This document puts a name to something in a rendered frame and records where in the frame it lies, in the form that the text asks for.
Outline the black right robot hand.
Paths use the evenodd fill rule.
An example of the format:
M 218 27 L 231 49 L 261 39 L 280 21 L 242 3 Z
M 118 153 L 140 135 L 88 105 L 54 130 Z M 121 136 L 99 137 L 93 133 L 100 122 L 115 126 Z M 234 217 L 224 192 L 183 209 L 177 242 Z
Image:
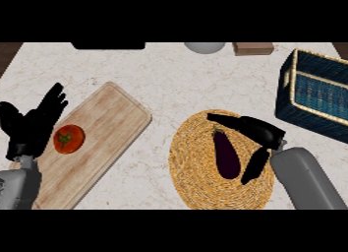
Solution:
M 209 113 L 208 120 L 239 132 L 260 145 L 260 149 L 249 158 L 245 170 L 240 170 L 237 175 L 240 176 L 240 183 L 246 184 L 260 177 L 270 157 L 268 150 L 279 149 L 286 132 L 270 123 L 249 116 L 233 117 Z

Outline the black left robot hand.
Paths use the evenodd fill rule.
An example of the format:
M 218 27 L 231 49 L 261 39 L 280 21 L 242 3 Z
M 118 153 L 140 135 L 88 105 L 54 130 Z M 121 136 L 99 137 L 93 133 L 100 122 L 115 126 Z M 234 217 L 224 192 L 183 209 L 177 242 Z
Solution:
M 16 161 L 20 156 L 38 158 L 43 155 L 53 126 L 66 105 L 60 83 L 53 85 L 38 107 L 26 114 L 19 112 L 10 102 L 0 101 L 0 127 L 10 138 L 7 160 Z

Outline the purple eggplant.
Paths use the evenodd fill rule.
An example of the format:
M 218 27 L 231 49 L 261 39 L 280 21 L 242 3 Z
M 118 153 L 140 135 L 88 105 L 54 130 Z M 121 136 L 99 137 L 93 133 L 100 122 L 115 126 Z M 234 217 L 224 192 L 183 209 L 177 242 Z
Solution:
M 218 174 L 224 179 L 234 179 L 240 172 L 240 161 L 236 150 L 223 130 L 218 127 L 214 128 L 212 136 Z

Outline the dark blue wicker basket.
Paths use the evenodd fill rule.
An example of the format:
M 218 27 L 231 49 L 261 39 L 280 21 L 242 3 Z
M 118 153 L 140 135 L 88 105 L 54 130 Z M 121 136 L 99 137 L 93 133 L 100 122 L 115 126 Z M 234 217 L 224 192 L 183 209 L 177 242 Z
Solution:
M 292 51 L 280 68 L 274 114 L 348 144 L 348 60 Z

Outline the round woven straw placemat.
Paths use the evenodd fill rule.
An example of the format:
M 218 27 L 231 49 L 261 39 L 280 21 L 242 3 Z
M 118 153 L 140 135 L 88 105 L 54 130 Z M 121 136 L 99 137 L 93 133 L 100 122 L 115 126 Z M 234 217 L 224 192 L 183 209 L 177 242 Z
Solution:
M 209 121 L 209 113 L 237 117 L 237 114 L 227 110 L 203 110 L 193 114 L 178 127 L 168 155 L 177 193 L 190 209 L 262 209 L 276 181 L 270 163 L 265 163 L 260 176 L 246 184 L 240 183 L 249 158 L 261 145 L 239 132 Z M 218 174 L 212 137 L 215 129 L 227 136 L 240 162 L 240 172 L 233 179 L 226 179 Z

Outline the red tomato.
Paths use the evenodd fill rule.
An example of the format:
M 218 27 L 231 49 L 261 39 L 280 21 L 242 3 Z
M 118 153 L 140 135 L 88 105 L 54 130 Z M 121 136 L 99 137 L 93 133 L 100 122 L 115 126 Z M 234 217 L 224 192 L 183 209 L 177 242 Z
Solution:
M 68 124 L 57 129 L 53 135 L 53 146 L 60 154 L 78 151 L 85 141 L 85 133 L 79 126 Z

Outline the wooden cutting board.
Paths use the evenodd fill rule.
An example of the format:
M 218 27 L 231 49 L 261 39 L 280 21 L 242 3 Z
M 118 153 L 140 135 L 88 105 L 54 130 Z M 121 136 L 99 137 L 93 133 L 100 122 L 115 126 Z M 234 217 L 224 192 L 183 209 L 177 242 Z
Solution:
M 124 154 L 149 125 L 152 115 L 143 105 L 112 82 L 88 96 L 57 122 L 53 131 L 74 124 L 85 133 L 81 148 L 60 154 L 48 140 L 38 158 L 43 183 L 35 210 L 69 210 Z

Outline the brown wooden block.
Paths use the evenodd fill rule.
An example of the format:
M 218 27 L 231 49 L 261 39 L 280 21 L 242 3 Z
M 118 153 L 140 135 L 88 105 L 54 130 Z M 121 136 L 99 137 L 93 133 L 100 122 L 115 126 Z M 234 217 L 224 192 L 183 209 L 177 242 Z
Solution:
M 236 56 L 270 55 L 274 51 L 271 42 L 234 42 L 231 45 Z

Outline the grey round bowl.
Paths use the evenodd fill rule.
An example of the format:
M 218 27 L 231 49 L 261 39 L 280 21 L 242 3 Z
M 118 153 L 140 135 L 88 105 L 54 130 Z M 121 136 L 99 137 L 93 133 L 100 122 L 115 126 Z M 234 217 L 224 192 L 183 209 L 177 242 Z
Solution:
M 224 47 L 223 42 L 186 42 L 186 47 L 199 54 L 214 54 Z

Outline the black appliance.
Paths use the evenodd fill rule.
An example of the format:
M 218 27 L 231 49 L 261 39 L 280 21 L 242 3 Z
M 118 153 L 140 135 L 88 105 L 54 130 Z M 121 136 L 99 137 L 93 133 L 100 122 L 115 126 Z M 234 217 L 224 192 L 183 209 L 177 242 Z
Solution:
M 79 50 L 143 50 L 144 42 L 71 42 Z

